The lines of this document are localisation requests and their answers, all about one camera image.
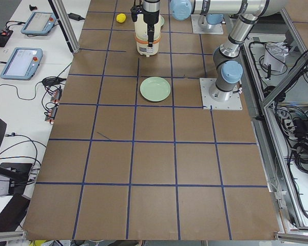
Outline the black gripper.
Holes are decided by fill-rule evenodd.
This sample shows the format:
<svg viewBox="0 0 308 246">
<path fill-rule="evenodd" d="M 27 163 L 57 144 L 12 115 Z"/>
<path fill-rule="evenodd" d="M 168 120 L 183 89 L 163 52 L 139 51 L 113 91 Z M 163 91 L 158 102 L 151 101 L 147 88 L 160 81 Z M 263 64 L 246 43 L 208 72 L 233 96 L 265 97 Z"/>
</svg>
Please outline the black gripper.
<svg viewBox="0 0 308 246">
<path fill-rule="evenodd" d="M 154 24 L 159 21 L 159 10 L 147 11 L 143 6 L 132 6 L 130 9 L 133 22 L 138 20 L 138 15 L 143 14 L 143 21 L 147 23 L 148 47 L 153 46 L 154 41 Z"/>
</svg>

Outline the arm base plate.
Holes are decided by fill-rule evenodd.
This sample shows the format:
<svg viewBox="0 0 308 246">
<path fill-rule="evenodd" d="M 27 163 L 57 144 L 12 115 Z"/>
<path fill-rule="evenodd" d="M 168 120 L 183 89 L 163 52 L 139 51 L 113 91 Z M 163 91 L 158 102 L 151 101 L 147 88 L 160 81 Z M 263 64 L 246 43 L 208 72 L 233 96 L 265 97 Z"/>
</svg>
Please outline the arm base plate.
<svg viewBox="0 0 308 246">
<path fill-rule="evenodd" d="M 191 15 L 192 32 L 195 34 L 222 35 L 223 14 Z"/>
<path fill-rule="evenodd" d="M 216 87 L 215 78 L 200 78 L 202 108 L 204 110 L 242 110 L 240 94 L 234 93 L 237 86 L 230 92 L 222 92 Z"/>
</svg>

